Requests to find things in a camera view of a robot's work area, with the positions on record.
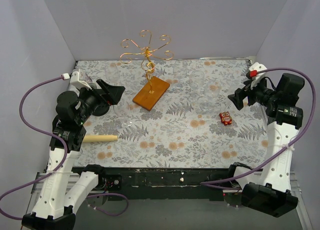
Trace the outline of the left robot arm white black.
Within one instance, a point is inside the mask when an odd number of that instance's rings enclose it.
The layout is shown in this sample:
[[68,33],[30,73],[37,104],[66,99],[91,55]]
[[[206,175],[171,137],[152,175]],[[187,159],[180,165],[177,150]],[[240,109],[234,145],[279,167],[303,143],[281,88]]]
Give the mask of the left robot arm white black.
[[52,122],[48,177],[44,179],[39,198],[31,213],[22,218],[22,226],[31,230],[71,230],[76,213],[91,190],[106,186],[104,168],[91,164],[84,168],[78,181],[67,189],[74,162],[86,129],[84,123],[92,115],[102,116],[117,105],[124,86],[107,84],[98,79],[99,88],[82,87],[79,93],[64,91],[57,97],[56,117]]

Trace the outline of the microphone on black stand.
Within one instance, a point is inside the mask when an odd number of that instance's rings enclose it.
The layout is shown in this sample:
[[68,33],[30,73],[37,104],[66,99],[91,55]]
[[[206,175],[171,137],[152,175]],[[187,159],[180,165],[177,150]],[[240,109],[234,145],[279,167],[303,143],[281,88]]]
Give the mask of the microphone on black stand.
[[[98,88],[97,84],[94,83],[92,81],[92,79],[87,74],[85,74],[85,81],[92,89],[97,89]],[[96,116],[96,117],[101,117],[101,116],[105,115],[109,111],[109,109],[110,109],[109,106],[107,106],[104,103],[101,103],[97,107],[97,109],[93,112],[93,115]]]

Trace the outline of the clear wine glass back centre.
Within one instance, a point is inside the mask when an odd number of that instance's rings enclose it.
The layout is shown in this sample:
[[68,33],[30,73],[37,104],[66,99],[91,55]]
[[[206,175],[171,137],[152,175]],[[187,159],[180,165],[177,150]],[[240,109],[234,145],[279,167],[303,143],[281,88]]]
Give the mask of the clear wine glass back centre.
[[183,84],[181,80],[187,75],[188,73],[188,63],[184,59],[178,59],[175,61],[173,66],[173,76],[174,76],[174,88],[175,89],[182,89]]

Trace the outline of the red owl toy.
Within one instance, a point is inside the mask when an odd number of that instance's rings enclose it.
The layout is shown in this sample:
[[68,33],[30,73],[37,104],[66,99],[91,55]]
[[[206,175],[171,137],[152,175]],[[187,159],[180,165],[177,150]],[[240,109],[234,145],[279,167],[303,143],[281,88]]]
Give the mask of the red owl toy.
[[224,124],[225,126],[231,125],[233,122],[233,119],[230,116],[230,113],[228,111],[221,112],[219,114],[219,117],[220,117],[221,123]]

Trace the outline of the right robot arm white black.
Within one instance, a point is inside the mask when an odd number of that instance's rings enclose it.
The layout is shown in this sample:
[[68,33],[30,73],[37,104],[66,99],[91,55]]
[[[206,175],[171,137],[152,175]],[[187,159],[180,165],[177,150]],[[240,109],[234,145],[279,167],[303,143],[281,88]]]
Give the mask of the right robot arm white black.
[[251,79],[245,81],[244,87],[238,88],[228,98],[238,110],[244,107],[244,99],[248,100],[249,105],[259,103],[265,107],[267,159],[279,153],[282,148],[286,149],[267,163],[259,175],[251,173],[244,176],[251,167],[235,162],[229,167],[226,182],[232,189],[241,187],[243,206],[279,218],[298,205],[298,198],[291,194],[290,168],[293,150],[289,148],[289,142],[298,135],[302,126],[303,110],[297,107],[296,103],[305,81],[297,75],[284,73],[275,89],[267,88],[265,78],[261,78],[256,86],[251,85]]

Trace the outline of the clear wine glass front left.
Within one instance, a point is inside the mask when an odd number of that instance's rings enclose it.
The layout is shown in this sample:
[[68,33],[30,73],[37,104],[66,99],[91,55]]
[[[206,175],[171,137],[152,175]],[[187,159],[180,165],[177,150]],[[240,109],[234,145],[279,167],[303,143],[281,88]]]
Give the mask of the clear wine glass front left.
[[121,99],[117,105],[113,105],[116,116],[120,119],[123,128],[130,127],[132,121],[129,118],[130,107],[126,99]]

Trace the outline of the wooden pestle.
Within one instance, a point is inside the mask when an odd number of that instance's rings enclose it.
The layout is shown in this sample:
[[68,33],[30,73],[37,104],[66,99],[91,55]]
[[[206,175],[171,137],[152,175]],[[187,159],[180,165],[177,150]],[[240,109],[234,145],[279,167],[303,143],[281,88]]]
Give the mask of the wooden pestle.
[[114,142],[118,140],[117,135],[85,135],[83,143],[96,143],[96,142]]

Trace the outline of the floral patterned table mat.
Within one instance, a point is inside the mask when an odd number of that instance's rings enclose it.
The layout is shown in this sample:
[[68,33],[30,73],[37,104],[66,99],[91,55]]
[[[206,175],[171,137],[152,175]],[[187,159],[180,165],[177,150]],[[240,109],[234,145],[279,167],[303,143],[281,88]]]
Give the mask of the floral patterned table mat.
[[[170,83],[169,89],[151,111],[133,103],[133,97],[146,84],[140,61],[79,61],[93,80],[106,82],[105,66],[115,63],[120,72],[118,85],[125,87],[122,99],[129,105],[132,125],[122,127],[113,107],[103,116],[91,116],[84,124],[88,135],[116,135],[117,141],[83,143],[76,167],[98,164],[124,168],[227,168],[240,162],[256,167],[263,162],[268,147],[266,122],[259,105],[237,110],[228,100],[246,79],[246,59],[186,60],[183,88],[174,86],[174,60],[155,62],[155,75]],[[189,101],[189,78],[194,70],[204,73],[204,83],[196,102]],[[206,83],[217,78],[221,90],[213,110],[202,111]],[[221,123],[219,114],[229,112],[232,124]]]

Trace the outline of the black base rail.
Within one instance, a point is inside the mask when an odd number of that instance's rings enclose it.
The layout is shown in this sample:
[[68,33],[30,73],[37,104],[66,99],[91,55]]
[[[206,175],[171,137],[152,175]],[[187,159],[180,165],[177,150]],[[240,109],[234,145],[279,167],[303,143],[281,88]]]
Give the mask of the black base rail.
[[228,177],[227,168],[124,168],[104,167],[93,194],[122,194],[129,200],[223,201],[221,189],[201,182]]

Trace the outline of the ribbed clear wine glass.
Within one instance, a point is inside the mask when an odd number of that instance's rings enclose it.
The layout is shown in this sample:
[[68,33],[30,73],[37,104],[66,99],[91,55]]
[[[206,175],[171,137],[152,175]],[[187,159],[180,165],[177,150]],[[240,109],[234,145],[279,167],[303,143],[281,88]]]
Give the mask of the ribbed clear wine glass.
[[221,91],[221,84],[217,78],[210,79],[204,86],[205,100],[200,102],[200,109],[208,112],[214,109],[215,99],[219,96]]

